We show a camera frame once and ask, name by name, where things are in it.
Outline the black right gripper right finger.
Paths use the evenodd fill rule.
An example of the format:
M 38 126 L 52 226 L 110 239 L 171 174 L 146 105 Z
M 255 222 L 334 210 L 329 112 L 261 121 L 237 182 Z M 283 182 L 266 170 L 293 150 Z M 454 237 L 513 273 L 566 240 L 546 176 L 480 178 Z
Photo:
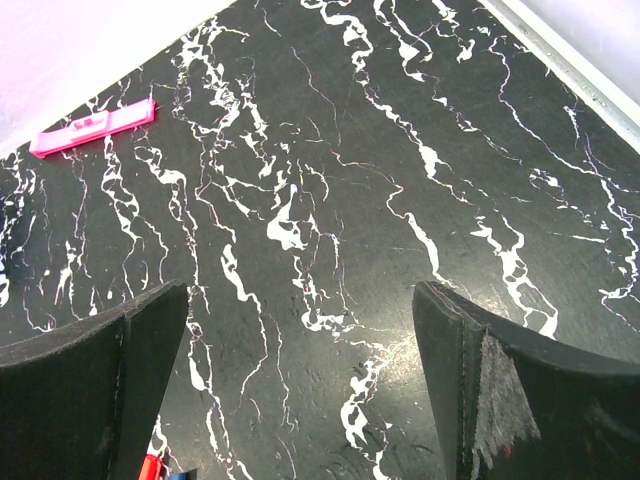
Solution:
M 436 282 L 412 300 L 450 479 L 635 479 L 639 368 L 552 340 Z

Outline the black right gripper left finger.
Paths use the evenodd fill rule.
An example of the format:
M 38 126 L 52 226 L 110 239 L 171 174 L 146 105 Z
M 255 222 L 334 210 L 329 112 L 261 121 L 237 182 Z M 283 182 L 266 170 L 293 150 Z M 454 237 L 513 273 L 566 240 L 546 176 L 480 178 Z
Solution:
M 2 347 L 2 478 L 137 478 L 187 315 L 167 282 Z

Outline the orange red pen cap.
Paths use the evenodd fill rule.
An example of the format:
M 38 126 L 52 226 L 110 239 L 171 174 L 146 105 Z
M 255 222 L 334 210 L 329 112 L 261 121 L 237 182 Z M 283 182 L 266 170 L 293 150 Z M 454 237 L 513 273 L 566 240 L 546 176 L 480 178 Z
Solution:
M 147 454 L 143 460 L 138 480 L 160 480 L 163 468 L 163 461 L 158 456 Z

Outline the blue pen cap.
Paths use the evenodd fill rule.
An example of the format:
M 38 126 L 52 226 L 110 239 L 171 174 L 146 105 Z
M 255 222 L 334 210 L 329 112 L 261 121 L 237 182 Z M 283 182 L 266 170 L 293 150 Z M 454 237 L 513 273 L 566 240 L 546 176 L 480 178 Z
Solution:
M 197 469 L 172 473 L 167 480 L 197 480 Z

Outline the pink plastic clip bar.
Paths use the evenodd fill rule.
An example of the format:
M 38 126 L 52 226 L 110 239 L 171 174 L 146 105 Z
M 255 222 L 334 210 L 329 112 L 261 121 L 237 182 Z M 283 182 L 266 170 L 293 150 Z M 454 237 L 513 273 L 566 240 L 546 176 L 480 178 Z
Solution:
M 44 159 L 48 155 L 146 125 L 154 120 L 155 111 L 156 102 L 152 98 L 114 111 L 103 110 L 76 119 L 64 128 L 37 134 L 29 144 L 29 152 Z

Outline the aluminium frame rail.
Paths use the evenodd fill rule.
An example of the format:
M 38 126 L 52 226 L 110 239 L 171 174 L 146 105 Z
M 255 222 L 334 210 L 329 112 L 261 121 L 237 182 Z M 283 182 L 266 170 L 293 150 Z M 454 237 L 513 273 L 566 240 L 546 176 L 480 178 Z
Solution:
M 639 149 L 637 1 L 484 1 L 482 5 Z

